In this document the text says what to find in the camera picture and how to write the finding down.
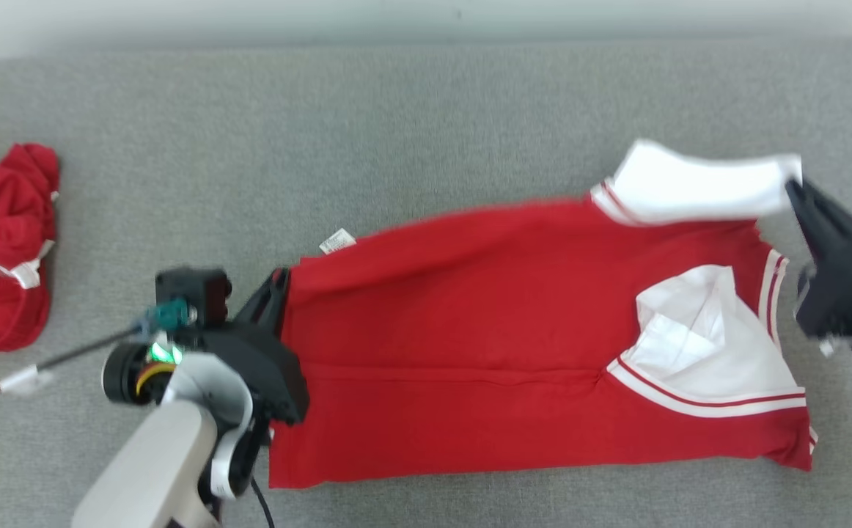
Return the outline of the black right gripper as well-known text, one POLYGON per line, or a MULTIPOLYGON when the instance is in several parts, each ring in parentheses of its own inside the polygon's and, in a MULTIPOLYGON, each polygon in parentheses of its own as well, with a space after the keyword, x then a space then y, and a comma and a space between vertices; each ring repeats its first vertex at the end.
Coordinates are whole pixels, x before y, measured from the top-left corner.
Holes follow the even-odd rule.
POLYGON ((811 338, 852 337, 852 213, 810 180, 789 180, 785 191, 811 253, 798 275, 798 327, 811 338))

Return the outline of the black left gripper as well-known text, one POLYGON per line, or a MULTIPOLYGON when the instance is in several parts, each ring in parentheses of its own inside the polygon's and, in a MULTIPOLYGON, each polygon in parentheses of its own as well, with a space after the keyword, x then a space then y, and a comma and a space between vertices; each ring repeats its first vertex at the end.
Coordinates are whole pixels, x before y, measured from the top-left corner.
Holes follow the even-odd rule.
POLYGON ((183 329, 177 332, 177 341, 214 354, 245 383, 258 414, 292 427, 306 419, 309 391, 298 357, 275 337, 282 334, 290 282, 289 268, 275 268, 234 322, 183 329))

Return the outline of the plain red garment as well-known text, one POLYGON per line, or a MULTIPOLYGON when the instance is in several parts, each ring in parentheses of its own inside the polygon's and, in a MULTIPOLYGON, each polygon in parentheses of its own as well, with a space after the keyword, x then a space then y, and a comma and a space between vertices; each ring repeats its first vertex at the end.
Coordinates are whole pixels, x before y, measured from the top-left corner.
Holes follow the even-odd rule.
POLYGON ((0 352, 33 344, 46 326, 42 260, 55 244, 60 175, 43 144, 14 144, 0 160, 0 352))

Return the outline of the red white Bulls jersey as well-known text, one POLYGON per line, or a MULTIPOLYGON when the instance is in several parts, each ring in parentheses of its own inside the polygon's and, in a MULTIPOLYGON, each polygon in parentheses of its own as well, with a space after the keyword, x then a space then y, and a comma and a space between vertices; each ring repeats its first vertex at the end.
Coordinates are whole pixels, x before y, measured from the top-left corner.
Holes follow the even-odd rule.
POLYGON ((292 269, 282 340, 311 405, 272 488, 707 458, 808 472, 782 355, 797 154, 712 161, 640 139, 581 197, 473 208, 292 269))

